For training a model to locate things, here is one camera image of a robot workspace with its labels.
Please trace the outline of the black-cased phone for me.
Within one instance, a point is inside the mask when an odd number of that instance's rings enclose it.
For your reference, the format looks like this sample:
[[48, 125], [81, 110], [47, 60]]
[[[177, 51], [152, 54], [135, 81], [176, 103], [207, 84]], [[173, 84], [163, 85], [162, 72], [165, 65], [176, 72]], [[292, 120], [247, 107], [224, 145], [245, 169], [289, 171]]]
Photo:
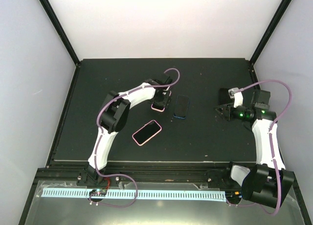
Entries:
[[190, 99], [185, 95], [178, 95], [175, 103], [173, 116], [180, 119], [185, 119], [188, 112]]

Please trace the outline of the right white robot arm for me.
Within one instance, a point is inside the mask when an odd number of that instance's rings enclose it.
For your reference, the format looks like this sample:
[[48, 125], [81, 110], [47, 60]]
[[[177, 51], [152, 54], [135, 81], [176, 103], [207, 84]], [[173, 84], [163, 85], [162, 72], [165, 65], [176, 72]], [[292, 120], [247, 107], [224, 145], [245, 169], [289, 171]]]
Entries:
[[248, 107], [238, 88], [220, 88], [215, 111], [225, 120], [239, 120], [251, 126], [255, 138], [256, 164], [252, 168], [233, 164], [222, 175], [225, 186], [239, 184], [244, 200], [276, 208], [281, 206], [293, 182], [281, 159], [277, 141], [276, 112], [269, 109], [270, 92], [256, 90]]

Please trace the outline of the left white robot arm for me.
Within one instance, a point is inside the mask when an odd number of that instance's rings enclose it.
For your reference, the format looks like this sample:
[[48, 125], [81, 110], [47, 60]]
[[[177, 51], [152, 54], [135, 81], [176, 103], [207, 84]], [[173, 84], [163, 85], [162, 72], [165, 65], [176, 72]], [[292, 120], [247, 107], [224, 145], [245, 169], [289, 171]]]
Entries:
[[169, 88], [173, 79], [165, 74], [160, 79], [148, 79], [141, 85], [123, 92], [110, 91], [101, 108], [96, 125], [98, 134], [85, 171], [93, 185], [101, 185], [107, 166], [108, 155], [117, 134], [125, 127], [130, 109], [150, 101], [165, 108], [169, 102]]

